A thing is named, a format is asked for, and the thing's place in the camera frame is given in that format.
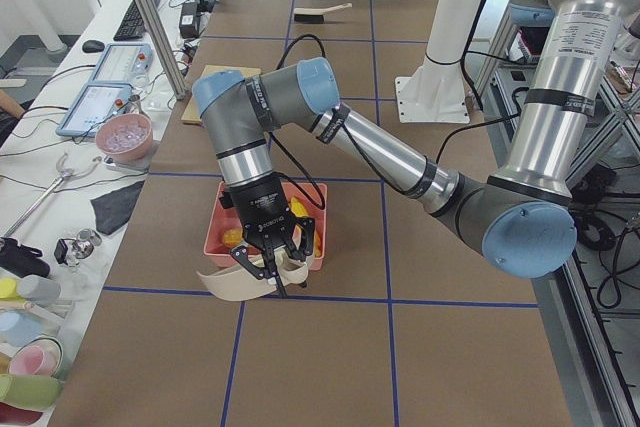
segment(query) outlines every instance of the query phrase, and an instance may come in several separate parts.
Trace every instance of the power adapter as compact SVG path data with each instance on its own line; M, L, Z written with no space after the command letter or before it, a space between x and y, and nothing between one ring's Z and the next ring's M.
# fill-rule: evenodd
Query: power adapter
M180 12L180 36L183 39L195 39L200 35L200 15L198 4L185 2Z

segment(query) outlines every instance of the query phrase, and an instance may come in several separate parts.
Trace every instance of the keyboard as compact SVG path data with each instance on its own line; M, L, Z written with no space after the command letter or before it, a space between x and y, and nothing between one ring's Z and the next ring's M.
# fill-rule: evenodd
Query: keyboard
M160 4L160 0L153 0L153 2L156 4L156 7ZM131 1L131 5L129 5L129 8L125 12L122 22L120 22L120 27L118 27L116 34L113 36L113 40L141 39L146 31L147 29L144 28L144 20L142 20L138 6L134 1Z

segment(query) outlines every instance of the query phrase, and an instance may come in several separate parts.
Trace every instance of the white table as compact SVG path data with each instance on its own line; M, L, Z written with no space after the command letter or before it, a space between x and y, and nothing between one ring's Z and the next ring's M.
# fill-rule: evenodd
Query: white table
M89 24L85 32L70 50L57 72L83 64L95 64L100 58L99 53L85 54L82 44L89 39L96 39L105 44L112 42L125 10L131 0L103 0L100 12ZM182 45L178 32L179 8L170 8L168 0L161 0L159 5L160 18L165 26L170 43L178 49ZM149 34L145 34L142 42L152 44ZM162 72L160 61L154 57L149 70L150 79L154 79ZM35 99L32 108L37 106L54 105L69 107L81 87L89 79L91 69L72 71L54 79ZM159 141L163 134L171 111L167 102L172 104L173 92L164 75L160 76L153 88L153 98L158 101L159 110L148 111L152 120L154 139ZM41 109L27 113L20 121L14 133L25 136L32 132L38 123L44 119L59 122L64 112L55 109ZM0 150L0 155L23 152L35 147L52 144L64 140L55 134L56 126L44 122L26 139L10 136ZM88 139L80 145L64 142L32 153L16 156L0 156L0 174L21 180L23 182L47 187L57 176L56 161L63 153L68 153L67 166L83 170L91 164L94 157L101 155L95 144ZM61 188L84 186L96 181L113 180L133 171L113 171L100 163L88 177L67 181ZM49 196L43 205L13 234L21 243L36 247L44 252L45 260L52 268L50 277L62 284L62 297L75 300L73 310L66 316L65 322L57 333L65 349L65 357L73 361L80 346L80 342L87 328L95 308L104 280L111 268L111 264L119 248L126 226L110 236L103 236L103 244L94 253L82 261L80 269L72 273L66 267L59 267L54 259L54 248L59 238L75 237L83 228L95 229L95 216L90 199L99 197L113 190L125 187L146 175L128 177L121 180L83 188L78 191L62 192ZM0 234L4 233L34 202L42 190L21 185L13 181L0 178ZM5 271L2 275L11 275ZM2 350L11 353L15 348L2 344ZM51 412L46 412L35 425L46 425Z

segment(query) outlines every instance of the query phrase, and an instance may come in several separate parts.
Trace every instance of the pink bin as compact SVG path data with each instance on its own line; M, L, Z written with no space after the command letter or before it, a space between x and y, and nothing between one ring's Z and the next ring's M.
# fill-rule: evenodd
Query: pink bin
M318 193L310 183L299 182L298 185L300 185L300 187L304 189L312 199L316 201L319 200ZM213 208L211 222L209 223L209 231L207 232L207 238L204 244L204 255L209 257L211 261L220 268L231 267L236 263L229 255L229 248L222 245L222 234L229 229L241 227L236 209L223 209L222 205L220 205L220 202L218 201L222 195L224 187L224 182L221 182L218 187L218 192L216 193L216 204ZM289 182L283 182L282 187L287 200L290 200L291 197L296 197L305 206L309 215L316 220L316 231L318 232L321 241L320 257L316 257L311 267L309 267L309 270L320 270L325 254L327 209L326 207L325 210L318 209L309 202L309 200L296 188L296 186ZM318 187L320 188L326 202L326 184L318 184ZM258 254L257 249L249 249L249 255L256 254Z

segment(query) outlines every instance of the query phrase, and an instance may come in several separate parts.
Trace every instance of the computer mouse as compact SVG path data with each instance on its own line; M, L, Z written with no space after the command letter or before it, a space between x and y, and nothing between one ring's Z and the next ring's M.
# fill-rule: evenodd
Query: computer mouse
M87 40L82 44L82 51L85 54L93 54L95 52L102 52L104 50L104 42L99 40Z

